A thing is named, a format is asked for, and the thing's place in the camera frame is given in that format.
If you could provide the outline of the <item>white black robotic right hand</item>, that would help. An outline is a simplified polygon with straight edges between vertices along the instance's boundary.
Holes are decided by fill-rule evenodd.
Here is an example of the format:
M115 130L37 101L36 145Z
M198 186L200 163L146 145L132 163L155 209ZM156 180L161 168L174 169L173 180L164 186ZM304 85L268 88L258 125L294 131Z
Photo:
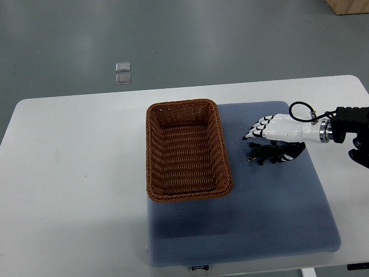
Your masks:
M297 121L286 114L275 114L261 118L243 140L264 138L277 145L287 145L281 157L281 162L289 162L296 159L305 150L306 141L328 143L333 139L330 133L330 120L319 119L314 122L307 120Z

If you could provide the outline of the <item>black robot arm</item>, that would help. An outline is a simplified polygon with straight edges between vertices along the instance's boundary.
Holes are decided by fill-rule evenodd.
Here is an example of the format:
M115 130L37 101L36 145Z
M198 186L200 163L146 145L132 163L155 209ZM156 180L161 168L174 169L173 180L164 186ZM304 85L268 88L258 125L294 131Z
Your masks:
M342 144L347 133L354 133L355 149L348 151L356 163L368 168L368 107L338 107L330 120L335 143Z

